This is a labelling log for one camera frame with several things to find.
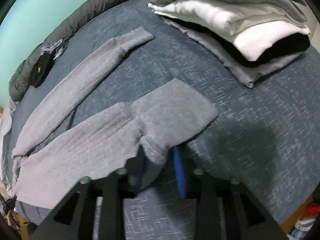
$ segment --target mattress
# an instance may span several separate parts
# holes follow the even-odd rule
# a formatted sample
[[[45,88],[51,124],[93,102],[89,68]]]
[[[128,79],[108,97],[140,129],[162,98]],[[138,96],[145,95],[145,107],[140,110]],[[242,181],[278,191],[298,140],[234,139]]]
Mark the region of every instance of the mattress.
[[[155,36],[122,63],[30,154],[64,131],[119,102],[137,100],[178,78],[204,95],[218,118],[187,142],[196,163],[215,177],[237,177],[283,222],[320,180],[320,54],[310,47],[290,66],[263,77],[253,89],[241,85],[204,47],[130,0],[97,16],[70,39],[44,83],[29,87],[17,107],[10,150],[41,100],[84,58],[108,39],[142,26]],[[10,178],[12,160],[9,158]],[[49,210],[17,203],[40,224]],[[195,203],[179,197],[171,160],[159,178],[133,200],[125,200],[127,239],[192,239]]]

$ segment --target wall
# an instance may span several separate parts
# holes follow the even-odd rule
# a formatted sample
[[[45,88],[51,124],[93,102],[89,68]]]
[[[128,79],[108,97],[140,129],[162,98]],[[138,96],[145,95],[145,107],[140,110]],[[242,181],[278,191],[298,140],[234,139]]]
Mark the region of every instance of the wall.
[[[17,0],[0,25],[0,107],[18,65],[87,0]]]

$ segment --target blue-gray bed sheet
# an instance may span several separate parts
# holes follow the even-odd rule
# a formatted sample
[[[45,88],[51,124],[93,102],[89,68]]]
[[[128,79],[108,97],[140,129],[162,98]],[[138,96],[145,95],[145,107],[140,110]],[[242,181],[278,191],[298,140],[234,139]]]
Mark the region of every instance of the blue-gray bed sheet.
[[[178,78],[220,113],[188,142],[193,158],[213,176],[238,177],[283,222],[320,181],[320,54],[310,47],[290,66],[249,89],[204,47],[163,23],[147,3],[130,0],[118,5],[70,39],[44,83],[30,87],[19,104],[10,150],[33,110],[77,64],[108,39],[142,26],[155,39],[133,49],[30,154],[90,116],[118,102],[137,100]],[[17,209],[36,224],[49,212],[25,203],[18,203]],[[179,197],[170,161],[150,188],[134,200],[125,200],[124,212],[127,239],[192,239],[195,203]]]

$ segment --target red object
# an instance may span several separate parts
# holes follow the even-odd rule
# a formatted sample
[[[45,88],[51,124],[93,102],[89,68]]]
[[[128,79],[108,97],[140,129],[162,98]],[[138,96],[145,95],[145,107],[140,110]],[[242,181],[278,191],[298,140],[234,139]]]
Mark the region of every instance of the red object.
[[[310,203],[306,207],[305,211],[306,214],[319,214],[320,213],[320,203]]]

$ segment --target white folded garment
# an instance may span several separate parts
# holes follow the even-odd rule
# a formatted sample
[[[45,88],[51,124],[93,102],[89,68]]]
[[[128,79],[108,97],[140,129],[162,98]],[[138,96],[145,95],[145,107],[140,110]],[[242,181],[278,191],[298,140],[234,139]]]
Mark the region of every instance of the white folded garment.
[[[249,61],[278,40],[309,28],[273,4],[234,4],[220,0],[177,0],[148,4],[155,14],[200,24],[231,42]]]

